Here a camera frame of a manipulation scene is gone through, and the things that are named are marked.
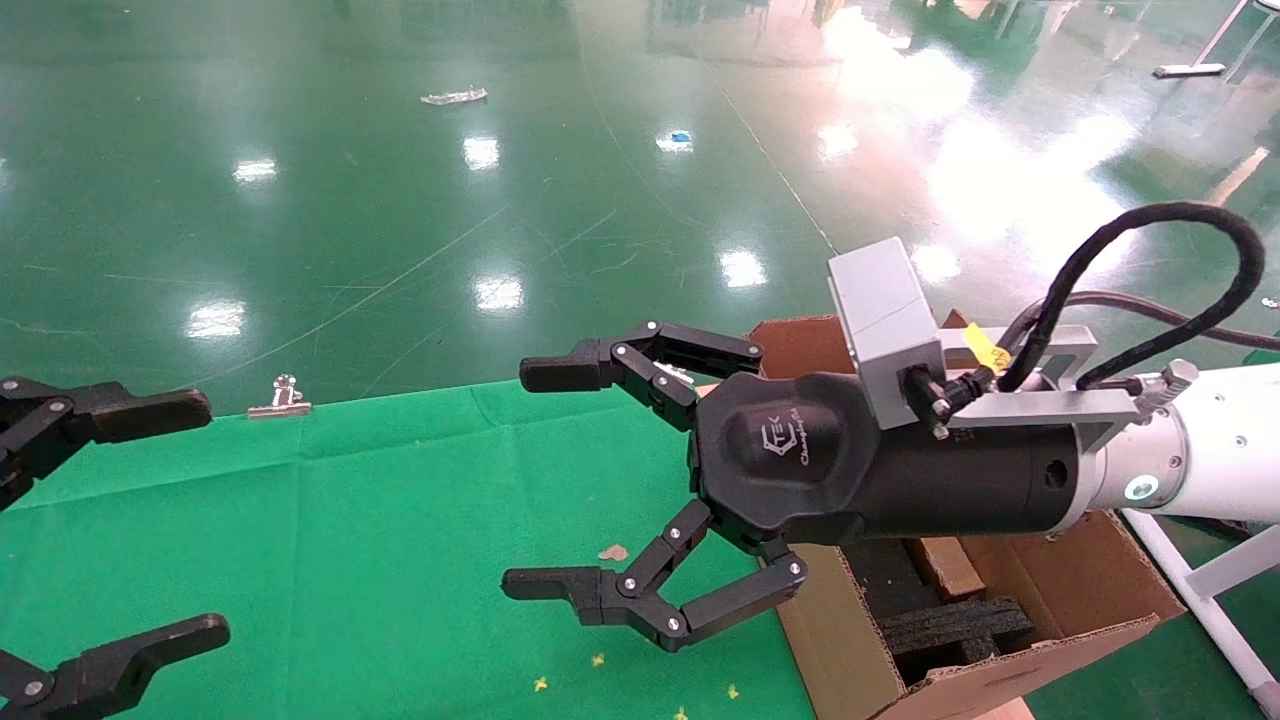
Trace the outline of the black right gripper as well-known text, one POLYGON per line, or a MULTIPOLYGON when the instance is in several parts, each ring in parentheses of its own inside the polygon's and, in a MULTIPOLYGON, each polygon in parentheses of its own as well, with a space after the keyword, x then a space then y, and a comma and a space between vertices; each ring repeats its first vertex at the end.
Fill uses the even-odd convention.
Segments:
POLYGON ((745 338, 664 322, 522 359, 530 393, 618 387, 676 430, 692 429, 701 501, 623 571, 512 568, 503 593, 562 600, 584 626, 626 625, 675 653, 797 593, 808 568, 785 542, 1044 533, 1068 515, 1080 466, 1071 427, 979 427, 946 439, 919 421, 883 429, 854 374, 765 379, 753 375, 763 359, 745 338), (700 400, 689 373, 730 378, 700 400), (660 588, 710 529, 759 544, 762 566, 681 607, 667 602, 660 588))

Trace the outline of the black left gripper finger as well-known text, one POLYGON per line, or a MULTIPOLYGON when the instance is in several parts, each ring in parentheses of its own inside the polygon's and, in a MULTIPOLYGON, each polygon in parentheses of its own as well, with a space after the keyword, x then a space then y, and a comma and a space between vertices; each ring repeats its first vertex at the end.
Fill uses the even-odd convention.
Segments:
POLYGON ((3 719, 105 719, 134 708, 155 674, 230 641, 220 614, 155 628, 86 650, 46 671, 1 652, 3 719))
POLYGON ((197 389, 137 396, 119 382, 74 388, 5 377, 1 387, 1 510, 86 445, 118 445, 195 430, 212 421, 197 389))

